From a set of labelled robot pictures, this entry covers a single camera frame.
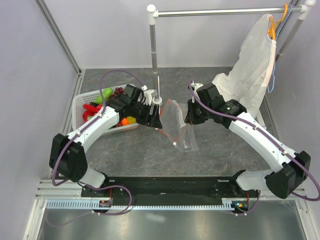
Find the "purple grape bunch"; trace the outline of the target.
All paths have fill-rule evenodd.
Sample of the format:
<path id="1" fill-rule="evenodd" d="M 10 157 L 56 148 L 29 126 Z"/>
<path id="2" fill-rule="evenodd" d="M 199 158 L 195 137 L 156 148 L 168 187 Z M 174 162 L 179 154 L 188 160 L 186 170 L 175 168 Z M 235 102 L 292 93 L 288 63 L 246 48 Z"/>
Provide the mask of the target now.
<path id="1" fill-rule="evenodd" d="M 113 89 L 112 94 L 110 95 L 110 99 L 118 96 L 119 94 L 122 94 L 124 92 L 124 89 L 122 87 L 116 87 Z"/>

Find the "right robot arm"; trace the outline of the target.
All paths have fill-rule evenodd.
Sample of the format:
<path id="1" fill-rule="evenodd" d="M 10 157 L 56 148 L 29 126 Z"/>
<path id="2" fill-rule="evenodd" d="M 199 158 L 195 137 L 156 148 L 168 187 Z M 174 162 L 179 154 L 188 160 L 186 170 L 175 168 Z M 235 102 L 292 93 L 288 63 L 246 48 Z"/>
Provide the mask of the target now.
<path id="1" fill-rule="evenodd" d="M 276 197 L 286 199 L 308 177 L 311 157 L 305 151 L 296 152 L 265 130 L 237 100 L 224 100 L 212 84 L 191 81 L 188 89 L 192 98 L 187 102 L 185 122 L 199 125 L 212 119 L 247 142 L 269 166 L 267 170 L 237 173 L 229 184 L 235 197 L 249 190 L 269 190 Z"/>

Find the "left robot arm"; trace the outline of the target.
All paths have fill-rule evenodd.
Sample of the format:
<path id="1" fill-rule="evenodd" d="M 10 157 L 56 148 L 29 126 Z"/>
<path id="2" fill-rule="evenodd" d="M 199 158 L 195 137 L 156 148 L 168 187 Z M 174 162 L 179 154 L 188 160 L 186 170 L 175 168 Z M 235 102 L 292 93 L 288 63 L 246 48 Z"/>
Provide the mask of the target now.
<path id="1" fill-rule="evenodd" d="M 102 109 L 80 128 L 67 135 L 57 134 L 51 145 L 49 166 L 54 174 L 66 180 L 92 187 L 99 197 L 106 196 L 110 185 L 106 176 L 90 167 L 86 152 L 109 129 L 127 117 L 133 117 L 139 125 L 161 129 L 160 97 L 155 89 L 128 84 L 122 93 L 102 104 Z"/>

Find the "clear zip top bag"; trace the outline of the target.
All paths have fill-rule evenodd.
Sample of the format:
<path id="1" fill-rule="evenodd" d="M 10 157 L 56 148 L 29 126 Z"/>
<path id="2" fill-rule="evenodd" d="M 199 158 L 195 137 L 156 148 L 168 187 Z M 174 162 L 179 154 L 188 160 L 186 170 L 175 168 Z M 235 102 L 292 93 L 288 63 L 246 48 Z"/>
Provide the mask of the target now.
<path id="1" fill-rule="evenodd" d="M 181 153 L 199 150 L 193 126 L 185 123 L 187 111 L 186 104 L 168 99 L 159 114 L 162 129 L 158 131 Z"/>

